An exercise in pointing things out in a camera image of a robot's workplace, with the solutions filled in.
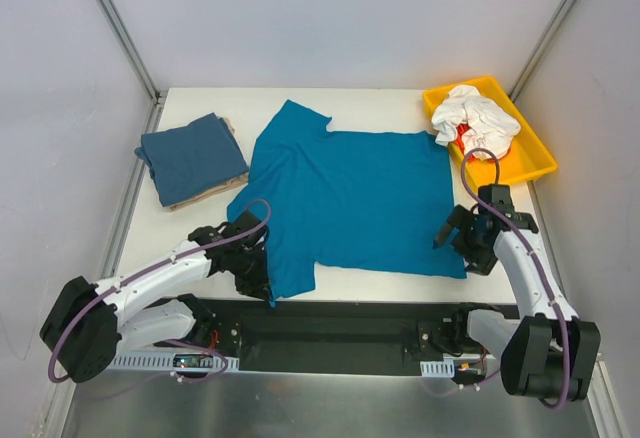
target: white table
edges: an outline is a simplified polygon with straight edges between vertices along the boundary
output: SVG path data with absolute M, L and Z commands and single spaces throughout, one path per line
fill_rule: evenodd
M 172 88 L 158 130 L 186 125 L 212 111 L 228 118 L 236 130 L 242 153 L 251 159 L 256 138 L 287 99 L 333 117 L 330 131 L 352 130 L 414 133 L 428 129 L 421 90 L 340 90 L 267 88 Z M 454 197 L 473 204 L 452 165 Z M 226 207 L 240 188 L 207 198 L 179 211 L 164 209 L 145 170 L 118 273 L 144 265 L 166 253 L 195 228 L 226 220 Z M 534 214 L 525 184 L 511 188 L 516 209 Z M 371 302 L 483 302 L 513 304 L 506 273 L 498 264 L 489 276 L 470 273 L 466 280 L 438 276 L 374 272 L 316 265 L 316 289 L 290 300 Z M 201 298 L 250 299 L 239 295 L 229 273 L 176 290 Z

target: white cloth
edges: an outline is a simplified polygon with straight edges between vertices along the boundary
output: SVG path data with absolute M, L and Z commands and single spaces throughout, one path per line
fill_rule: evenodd
M 458 125 L 468 124 L 470 129 L 462 135 L 466 151 L 486 148 L 502 158 L 509 151 L 511 140 L 520 132 L 520 123 L 500 108 L 495 101 L 485 98 L 475 86 L 458 85 L 431 117 L 438 131 L 436 143 L 447 146 L 458 138 Z M 474 153 L 481 160 L 490 158 L 486 153 Z

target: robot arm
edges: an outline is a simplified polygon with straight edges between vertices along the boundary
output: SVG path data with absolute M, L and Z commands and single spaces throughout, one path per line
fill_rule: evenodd
M 160 260 L 130 274 L 95 284 L 75 278 L 62 289 L 40 337 L 54 352 L 74 317 L 106 294 L 71 330 L 56 357 L 76 383 L 101 373 L 117 355 L 151 343 L 179 339 L 208 347 L 213 316 L 196 297 L 181 295 L 161 306 L 153 303 L 219 271 L 234 274 L 241 294 L 270 299 L 267 237 L 268 228 L 245 211 L 233 223 L 198 228 Z M 115 293 L 105 293 L 114 288 Z
M 553 279 L 542 238 L 533 217 L 519 213 L 505 185 L 478 190 L 482 201 L 511 220 L 538 256 L 549 292 L 531 253 L 510 226 L 479 206 L 478 214 L 456 206 L 434 240 L 442 246 L 453 229 L 453 248 L 469 263 L 467 271 L 487 275 L 499 261 L 505 268 L 518 304 L 519 322 L 507 321 L 493 310 L 465 308 L 465 318 L 454 336 L 468 336 L 500 360 L 502 383 L 509 394 L 540 399 L 559 398 L 563 381 L 563 350 L 558 310 L 569 335 L 570 381 L 568 400 L 584 399 L 595 366 L 600 333 L 594 323 L 579 320 Z

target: yellow tray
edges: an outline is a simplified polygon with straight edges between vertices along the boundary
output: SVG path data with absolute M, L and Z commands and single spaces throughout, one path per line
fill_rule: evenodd
M 538 135 L 534 133 L 529 123 L 526 122 L 500 84 L 492 76 L 474 78 L 473 80 L 425 91 L 422 94 L 422 98 L 424 100 L 424 109 L 429 119 L 431 119 L 438 105 L 447 98 L 449 90 L 457 85 L 475 86 L 482 96 L 495 101 L 504 111 L 518 120 L 522 127 L 520 133 L 513 139 L 509 153 L 500 159 L 500 183 L 514 185 L 535 180 L 558 168 L 558 163 L 553 159 L 549 150 L 542 144 Z M 463 158 L 460 148 L 456 144 L 450 143 L 449 153 L 459 168 Z M 467 180 L 474 191 L 477 192 L 479 186 L 493 183 L 494 179 L 495 168 L 493 163 L 476 160 L 467 164 Z

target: folded blue towel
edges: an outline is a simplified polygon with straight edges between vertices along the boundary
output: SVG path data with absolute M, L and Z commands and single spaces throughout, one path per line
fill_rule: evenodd
M 273 298 L 313 290 L 314 262 L 465 278 L 451 247 L 432 249 L 453 208 L 447 149 L 426 132 L 328 132 L 330 121 L 287 101 L 256 142 L 249 185 L 227 209 L 233 221 L 256 198 L 271 204 Z
M 249 171 L 231 130 L 211 113 L 181 128 L 147 133 L 135 154 L 149 167 L 162 206 L 171 206 Z

